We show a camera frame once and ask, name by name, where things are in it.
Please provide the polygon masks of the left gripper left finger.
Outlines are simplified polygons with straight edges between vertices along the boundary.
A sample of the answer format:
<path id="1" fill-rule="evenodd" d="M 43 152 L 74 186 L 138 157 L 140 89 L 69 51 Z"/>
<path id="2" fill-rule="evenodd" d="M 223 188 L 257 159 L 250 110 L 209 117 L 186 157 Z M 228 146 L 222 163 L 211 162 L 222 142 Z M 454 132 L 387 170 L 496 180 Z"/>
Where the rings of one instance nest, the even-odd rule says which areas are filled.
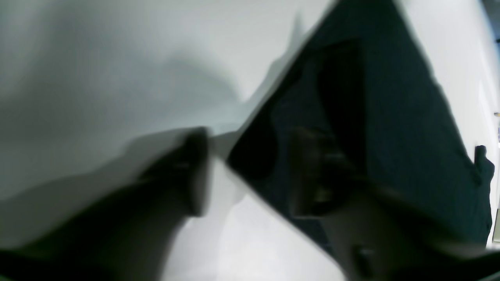
<path id="1" fill-rule="evenodd" d="M 41 238 L 1 249 L 12 281 L 157 281 L 183 222 L 201 217 L 209 189 L 209 133 L 179 146 L 123 187 Z"/>

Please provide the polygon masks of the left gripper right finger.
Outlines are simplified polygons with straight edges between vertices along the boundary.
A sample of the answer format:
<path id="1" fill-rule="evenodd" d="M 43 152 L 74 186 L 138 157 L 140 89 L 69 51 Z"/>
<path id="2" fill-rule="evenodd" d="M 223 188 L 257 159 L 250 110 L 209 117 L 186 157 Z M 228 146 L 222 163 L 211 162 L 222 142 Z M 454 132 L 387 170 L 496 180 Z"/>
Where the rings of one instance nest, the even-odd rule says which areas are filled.
<path id="1" fill-rule="evenodd" d="M 498 281 L 499 251 L 453 234 L 360 172 L 319 130 L 295 128 L 291 213 L 317 219 L 350 281 Z"/>

